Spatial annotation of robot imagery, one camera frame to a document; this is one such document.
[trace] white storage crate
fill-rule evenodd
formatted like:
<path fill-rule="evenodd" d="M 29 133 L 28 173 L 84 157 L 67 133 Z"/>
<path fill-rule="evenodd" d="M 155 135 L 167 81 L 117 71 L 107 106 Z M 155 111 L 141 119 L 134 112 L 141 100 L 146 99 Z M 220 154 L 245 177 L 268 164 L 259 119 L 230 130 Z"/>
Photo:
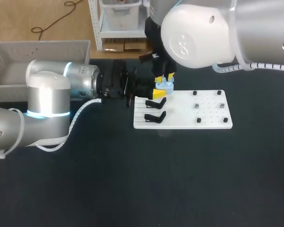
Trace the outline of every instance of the white storage crate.
<path fill-rule="evenodd" d="M 146 7 L 147 17 L 150 17 L 151 0 L 143 0 L 143 5 Z"/>
<path fill-rule="evenodd" d="M 32 60 L 89 64 L 89 40 L 0 43 L 0 102 L 28 100 L 25 74 Z"/>
<path fill-rule="evenodd" d="M 135 30 L 142 0 L 100 0 L 110 30 Z"/>

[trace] white shelf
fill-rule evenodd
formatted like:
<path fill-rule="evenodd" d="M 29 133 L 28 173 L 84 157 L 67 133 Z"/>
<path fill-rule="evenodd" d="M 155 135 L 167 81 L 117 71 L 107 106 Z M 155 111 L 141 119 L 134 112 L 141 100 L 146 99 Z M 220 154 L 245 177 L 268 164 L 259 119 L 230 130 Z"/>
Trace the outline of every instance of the white shelf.
<path fill-rule="evenodd" d="M 109 30 L 107 20 L 104 12 L 101 12 L 100 16 L 100 34 L 101 38 L 146 38 L 144 33 L 146 10 L 140 9 L 139 12 L 139 27 L 136 30 L 124 30 L 124 31 L 111 31 Z"/>

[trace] brown floor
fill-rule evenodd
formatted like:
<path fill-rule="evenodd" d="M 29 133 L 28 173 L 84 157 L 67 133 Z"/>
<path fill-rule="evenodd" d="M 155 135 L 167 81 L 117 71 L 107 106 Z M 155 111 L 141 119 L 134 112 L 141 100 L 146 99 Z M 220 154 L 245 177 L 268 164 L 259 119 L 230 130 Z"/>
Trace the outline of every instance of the brown floor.
<path fill-rule="evenodd" d="M 66 0 L 0 0 L 0 42 L 38 40 L 31 28 L 46 28 L 56 19 L 71 11 Z M 91 40 L 90 58 L 138 58 L 138 53 L 99 52 L 90 18 L 88 0 L 76 10 L 45 31 L 42 40 Z"/>

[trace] black clip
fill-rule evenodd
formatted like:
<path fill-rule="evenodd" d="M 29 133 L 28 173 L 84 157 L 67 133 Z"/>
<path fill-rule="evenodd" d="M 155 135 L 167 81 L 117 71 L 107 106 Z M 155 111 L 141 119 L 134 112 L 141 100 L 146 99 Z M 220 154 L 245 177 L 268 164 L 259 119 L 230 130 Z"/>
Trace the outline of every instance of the black clip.
<path fill-rule="evenodd" d="M 166 97 L 164 97 L 160 103 L 156 103 L 156 102 L 153 102 L 151 100 L 145 101 L 145 105 L 146 105 L 147 108 L 150 107 L 150 108 L 155 108 L 155 109 L 158 109 L 158 110 L 162 109 L 163 106 L 165 105 L 165 103 L 166 103 Z"/>
<path fill-rule="evenodd" d="M 166 117 L 166 111 L 164 111 L 161 114 L 160 117 L 156 117 L 156 116 L 150 115 L 150 114 L 144 115 L 144 119 L 146 120 L 146 122 L 154 122 L 154 123 L 157 123 L 157 124 L 161 124 L 165 117 Z"/>

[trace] black table surface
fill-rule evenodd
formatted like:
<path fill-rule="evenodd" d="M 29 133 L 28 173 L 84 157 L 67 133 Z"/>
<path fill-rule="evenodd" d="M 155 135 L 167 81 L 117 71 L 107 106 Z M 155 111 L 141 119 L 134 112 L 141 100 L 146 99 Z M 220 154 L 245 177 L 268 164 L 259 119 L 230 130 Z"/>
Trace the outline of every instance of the black table surface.
<path fill-rule="evenodd" d="M 175 79 L 225 90 L 233 128 L 136 130 L 125 101 L 90 106 L 60 150 L 0 160 L 0 227 L 284 227 L 284 72 L 179 66 Z"/>

